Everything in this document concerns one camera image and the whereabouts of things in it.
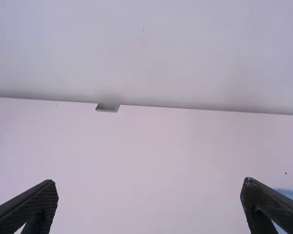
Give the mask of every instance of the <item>white surface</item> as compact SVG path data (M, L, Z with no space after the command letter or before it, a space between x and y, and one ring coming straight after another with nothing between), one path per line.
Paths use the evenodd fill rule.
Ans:
M293 0L0 0L0 97L293 114Z
M95 107L0 98L0 204L50 178L53 234L247 234L246 176L293 189L293 116Z

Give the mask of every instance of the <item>carbon fiber texture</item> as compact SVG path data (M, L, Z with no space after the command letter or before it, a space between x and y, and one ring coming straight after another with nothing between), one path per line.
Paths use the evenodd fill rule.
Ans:
M293 200L248 177L241 202L252 234L277 234L271 220L293 234Z
M43 188L17 207L0 217L0 234L13 234L29 219L39 216L36 234L48 234L58 205L55 183L50 180Z

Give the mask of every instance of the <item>white wall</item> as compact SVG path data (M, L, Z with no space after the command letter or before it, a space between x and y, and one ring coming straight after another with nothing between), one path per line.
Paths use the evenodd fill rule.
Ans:
M51 234L249 234L244 178L293 190L293 116L95 107L0 98L0 204L53 179Z
M0 0L0 97L293 114L293 0Z

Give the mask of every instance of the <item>dark plastic part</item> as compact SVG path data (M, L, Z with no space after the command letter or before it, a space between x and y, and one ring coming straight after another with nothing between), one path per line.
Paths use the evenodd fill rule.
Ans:
M0 234L13 234L26 223L22 234L48 234L58 206L52 180L45 180L0 205Z
M252 234L277 234L272 221L293 234L293 200L250 177L240 197Z

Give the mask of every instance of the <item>black carbon fiber arm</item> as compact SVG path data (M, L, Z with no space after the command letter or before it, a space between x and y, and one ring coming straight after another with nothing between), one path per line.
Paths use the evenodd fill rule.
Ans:
M293 234L293 200L250 177L240 198L252 234L278 234L272 221Z
M22 234L48 234L58 206L52 180L45 180L0 205L0 234L13 234L26 223Z

